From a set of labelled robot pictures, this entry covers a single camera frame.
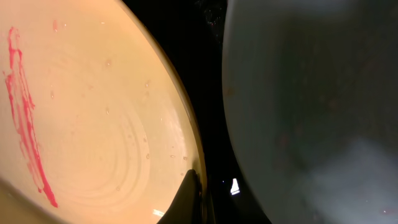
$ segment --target black surface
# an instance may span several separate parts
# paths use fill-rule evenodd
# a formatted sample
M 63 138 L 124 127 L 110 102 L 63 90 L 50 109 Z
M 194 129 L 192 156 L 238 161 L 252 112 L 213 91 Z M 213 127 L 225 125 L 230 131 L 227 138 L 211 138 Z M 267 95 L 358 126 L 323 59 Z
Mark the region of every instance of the black surface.
M 222 38 L 217 36 L 223 28 L 209 26 L 209 20 L 221 21 L 225 12 L 222 6 L 226 3 L 219 2 L 125 1 L 163 48 L 188 93 L 201 134 L 217 223 L 264 223 L 267 219 L 244 183 L 226 128 L 221 87 Z M 218 8 L 215 16 L 206 12 L 206 6 Z M 241 193 L 231 196 L 233 178 L 238 179 Z
M 200 186 L 194 170 L 188 170 L 169 209 L 158 224 L 201 224 Z

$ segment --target pink residue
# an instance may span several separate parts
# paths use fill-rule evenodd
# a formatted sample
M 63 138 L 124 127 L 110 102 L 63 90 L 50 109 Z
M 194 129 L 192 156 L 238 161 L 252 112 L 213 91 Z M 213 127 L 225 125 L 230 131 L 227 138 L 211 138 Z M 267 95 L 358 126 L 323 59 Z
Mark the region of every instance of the pink residue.
M 13 27 L 9 30 L 8 45 L 10 69 L 12 72 L 8 75 L 5 72 L 3 74 L 6 77 L 5 82 L 11 104 L 12 120 L 20 136 L 19 146 L 22 155 L 28 160 L 27 167 L 32 174 L 33 181 L 39 192 L 44 191 L 50 203 L 54 207 L 58 207 L 42 167 L 33 124 L 32 111 L 35 105 L 29 93 L 22 65 L 22 51 L 19 48 L 19 31 Z

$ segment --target water droplet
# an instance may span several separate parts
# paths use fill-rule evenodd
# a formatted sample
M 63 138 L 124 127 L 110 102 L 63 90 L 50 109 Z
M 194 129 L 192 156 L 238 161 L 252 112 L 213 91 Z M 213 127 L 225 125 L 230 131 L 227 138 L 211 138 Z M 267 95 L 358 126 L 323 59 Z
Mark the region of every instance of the water droplet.
M 58 32 L 58 25 L 56 20 L 52 22 L 52 29 L 54 30 L 54 32 Z
M 107 59 L 107 61 L 105 61 L 105 66 L 109 67 L 112 64 L 112 60 L 111 59 Z

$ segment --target black object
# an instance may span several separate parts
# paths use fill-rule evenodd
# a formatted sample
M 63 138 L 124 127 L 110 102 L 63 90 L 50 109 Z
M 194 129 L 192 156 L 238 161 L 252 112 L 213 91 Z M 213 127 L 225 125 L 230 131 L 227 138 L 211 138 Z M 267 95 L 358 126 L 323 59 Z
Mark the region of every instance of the black object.
M 224 116 L 221 81 L 222 33 L 211 23 L 223 23 L 225 2 L 194 0 L 124 0 L 145 25 L 175 67 L 196 115 L 208 179 L 208 223 L 266 223 L 250 190 L 234 201 L 223 180 L 246 185 L 236 162 Z M 240 210 L 255 211 L 241 213 Z
M 201 223 L 200 183 L 197 173 L 188 170 L 167 212 L 158 224 Z

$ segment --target dark background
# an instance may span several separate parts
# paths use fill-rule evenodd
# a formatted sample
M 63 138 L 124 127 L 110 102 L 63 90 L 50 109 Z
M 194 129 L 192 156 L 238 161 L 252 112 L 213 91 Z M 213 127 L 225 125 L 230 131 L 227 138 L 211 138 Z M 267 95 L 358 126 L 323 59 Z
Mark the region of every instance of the dark background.
M 269 222 L 243 179 L 226 127 L 221 87 L 226 0 L 125 0 L 124 3 L 163 48 L 192 103 L 213 202 L 208 221 Z M 231 196 L 233 178 L 237 178 L 241 193 Z

